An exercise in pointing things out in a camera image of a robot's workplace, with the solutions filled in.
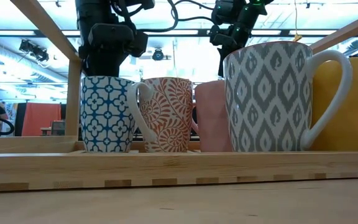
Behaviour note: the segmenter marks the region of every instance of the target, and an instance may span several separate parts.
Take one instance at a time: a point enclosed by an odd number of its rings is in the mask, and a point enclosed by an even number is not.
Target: mug handle
[[[336,50],[325,50],[317,53],[309,59],[306,59],[306,74],[308,78],[312,79],[317,68],[328,60],[334,60],[341,64],[342,78],[339,84],[338,91],[336,92],[333,100],[329,104],[327,110],[323,113],[316,124],[307,129],[301,137],[301,147],[309,148],[313,144],[313,141],[317,138],[320,132],[325,128],[328,121],[333,118],[336,111],[339,109],[343,101],[345,100],[352,85],[353,68],[349,59],[342,53]]]
[[[191,118],[191,128],[198,134],[198,124]]]
[[[144,140],[155,142],[157,141],[157,135],[147,126],[137,105],[137,89],[139,89],[140,94],[142,94],[145,100],[151,100],[154,90],[142,82],[132,84],[128,87],[127,102],[129,111],[132,113],[135,123],[142,132]]]

